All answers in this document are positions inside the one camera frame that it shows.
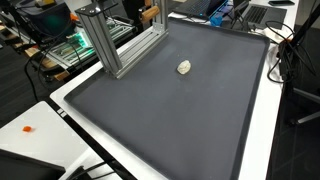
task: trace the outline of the cable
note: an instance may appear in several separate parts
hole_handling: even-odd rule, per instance
[[[115,173],[115,172],[113,171],[113,172],[110,172],[110,173],[107,173],[107,174],[104,174],[104,175],[101,175],[101,176],[98,176],[98,177],[94,177],[94,178],[92,178],[92,179],[100,179],[100,178],[102,178],[102,177],[109,176],[110,174],[113,174],[113,173]]]
[[[31,44],[31,40],[32,40],[32,38],[30,37],[30,39],[29,39],[29,43],[28,43],[28,44]]]
[[[238,14],[238,16],[237,15],[235,15],[235,17],[238,17],[238,18],[235,18],[233,21],[233,23],[232,23],[232,25],[231,25],[231,28],[230,29],[233,29],[233,27],[234,27],[234,25],[236,24],[236,22],[237,21],[239,21],[240,22],[240,24],[241,24],[241,26],[242,26],[242,29],[241,30],[243,30],[244,28],[245,28],[245,26],[243,25],[243,22],[245,22],[245,20],[244,20],[244,18],[242,17],[242,15],[240,14],[240,12],[239,11],[235,11],[235,13],[237,13]]]
[[[291,34],[287,38],[284,37],[280,33],[278,33],[275,30],[273,30],[269,25],[270,23],[278,23],[278,24],[281,24],[281,25],[287,27],[291,31]],[[294,34],[293,30],[288,25],[286,25],[286,24],[284,24],[282,22],[278,22],[278,21],[267,21],[266,22],[266,26],[273,33],[277,34],[278,36],[280,36],[283,39],[283,42],[280,43],[280,45],[279,45],[279,53],[278,53],[279,59],[276,62],[276,64],[269,70],[268,75],[267,75],[268,79],[270,81],[276,82],[276,83],[286,83],[286,82],[292,81],[293,79],[295,79],[298,76],[300,76],[300,74],[302,72],[302,65],[304,65],[308,69],[308,71],[310,73],[312,73],[314,76],[316,76],[315,68],[314,68],[314,66],[313,66],[313,64],[311,62],[310,55],[306,51],[306,49],[300,44],[298,46],[296,46],[296,47],[292,47],[292,45],[290,44],[290,41],[289,41],[288,38]],[[301,48],[304,51],[304,53],[307,55],[307,60],[308,60],[308,62],[310,64],[310,66],[304,60],[304,58],[302,58],[301,54],[298,51],[299,48]],[[298,58],[298,61],[295,64],[295,68],[296,69],[293,69],[294,67],[292,67],[292,61],[293,61],[292,58],[293,58],[293,56]],[[289,79],[286,79],[284,81],[275,81],[270,77],[270,74],[275,69],[275,67],[280,63],[280,60],[283,61],[283,63],[285,63],[285,65],[286,65],[285,74],[289,76]]]
[[[32,88],[32,92],[33,92],[34,99],[35,99],[37,102],[39,102],[39,99],[38,99],[37,92],[36,92],[36,89],[35,89],[35,87],[34,87],[33,81],[32,81],[32,79],[31,79],[31,77],[30,77],[30,75],[29,75],[29,73],[28,73],[28,64],[30,63],[31,58],[32,58],[33,56],[31,56],[31,57],[28,59],[27,63],[24,65],[24,72],[25,72],[25,74],[27,75],[27,78],[28,78],[28,80],[29,80],[29,82],[30,82],[30,84],[31,84],[31,88]]]
[[[23,45],[23,41],[22,41],[22,39],[21,39],[21,32],[20,32],[20,28],[19,28],[19,26],[18,26],[17,20],[16,20],[16,18],[14,18],[14,17],[13,17],[13,19],[14,19],[14,24],[16,25],[17,30],[18,30],[18,36],[19,36],[19,39],[20,39],[20,43],[21,43],[21,45]]]
[[[46,56],[47,56],[47,54],[49,53],[49,51],[57,44],[57,42],[58,42],[58,40],[55,41],[55,42],[48,48],[48,50],[45,52],[45,54],[42,56],[41,60],[39,61],[39,65],[38,65],[38,68],[37,68],[37,70],[38,70],[37,76],[38,76],[38,79],[39,79],[39,81],[40,81],[40,84],[41,84],[45,89],[47,89],[47,90],[49,90],[49,88],[48,88],[46,85],[44,85],[44,83],[42,82],[42,80],[41,80],[41,78],[40,78],[40,68],[41,68],[41,65],[42,65],[43,60],[46,58]]]
[[[76,180],[78,177],[82,176],[83,174],[88,173],[88,172],[90,172],[90,171],[92,171],[94,169],[97,169],[98,167],[103,166],[105,164],[107,164],[107,163],[106,162],[101,162],[99,164],[96,164],[96,165],[94,165],[94,166],[92,166],[92,167],[90,167],[90,168],[88,168],[88,169],[86,169],[84,171],[79,172],[78,174],[74,175],[73,177],[69,177],[67,180]]]
[[[74,48],[74,46],[73,46],[71,43],[69,43],[68,41],[67,41],[67,43],[72,47],[73,51],[76,53],[76,55],[77,55],[77,57],[78,57],[79,64],[80,64],[80,66],[81,66],[81,70],[82,70],[82,72],[83,72],[84,69],[83,69],[82,61],[81,61],[81,59],[80,59],[80,56],[79,56],[76,48]]]
[[[264,36],[264,37],[268,38],[268,39],[271,41],[271,43],[276,44],[276,45],[279,45],[279,43],[277,43],[276,41],[274,41],[273,39],[269,38],[268,36],[266,36],[266,35],[264,35],[264,34],[262,34],[262,33],[259,33],[259,32],[256,32],[256,31],[251,31],[251,33],[252,33],[252,34],[258,34],[258,35]]]

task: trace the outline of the laptop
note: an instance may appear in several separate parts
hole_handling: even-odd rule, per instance
[[[211,15],[227,2],[228,0],[187,0],[172,11],[186,15],[188,18],[209,20]]]
[[[245,0],[233,0],[234,7],[237,8],[237,6],[239,6],[244,1]],[[250,27],[265,29],[267,27],[265,24],[267,21],[278,21],[280,23],[283,23],[286,14],[286,9],[249,3],[241,16],[245,21],[248,22]],[[270,23],[270,26],[276,29],[282,29],[282,24],[280,23]]]

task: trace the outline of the black tray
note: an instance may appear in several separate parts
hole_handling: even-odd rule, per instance
[[[101,69],[65,100],[169,179],[237,179],[268,47],[170,20],[168,37],[123,79]]]

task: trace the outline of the floor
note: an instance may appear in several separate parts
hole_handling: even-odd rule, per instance
[[[312,3],[313,0],[300,0],[297,25],[302,25],[307,19]],[[176,5],[177,2],[169,0],[170,9]],[[121,3],[116,8],[113,10],[115,13],[125,15],[121,10]],[[320,52],[317,48],[320,47],[320,18],[313,27],[304,45],[310,53],[315,68],[320,72]],[[4,46],[0,49],[0,128],[35,104],[31,86],[23,73],[26,60],[10,47]],[[37,74],[31,67],[29,72],[40,99],[49,101],[50,92],[61,84],[50,85],[52,88],[47,90],[40,85]],[[303,76],[295,84],[305,91],[320,95],[319,78],[313,77],[307,71],[304,71]],[[318,104],[296,94],[283,96],[270,156],[268,180],[320,180],[320,119],[299,126],[288,125],[290,120],[319,110]]]

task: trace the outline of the white table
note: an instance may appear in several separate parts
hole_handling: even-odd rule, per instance
[[[292,28],[294,26],[299,0],[293,1],[295,2],[294,6],[282,7],[288,9],[284,23]],[[252,0],[251,3],[268,5],[268,1],[266,0]],[[134,41],[135,39],[119,48],[117,50],[118,53],[123,52],[130,44],[134,43]],[[276,61],[276,52],[276,47],[271,46],[262,71],[241,165],[239,176],[239,179],[241,180],[260,180],[265,179],[266,177],[282,92],[281,85],[270,82],[266,76],[269,68],[273,66]],[[66,113],[68,113],[92,137],[94,137],[101,146],[103,146],[136,178],[146,180],[166,179],[163,175],[127,150],[106,132],[78,113],[63,99],[66,94],[101,68],[101,63],[96,63],[90,69],[86,70],[78,77],[52,93],[50,95],[51,99],[55,101]]]
[[[24,132],[24,126],[33,130]],[[81,165],[86,169],[103,162],[45,102],[39,102],[0,129],[0,149],[64,167],[66,173],[61,180]],[[113,170],[103,165],[88,174],[97,177],[109,172]],[[104,179],[121,178],[114,173]]]

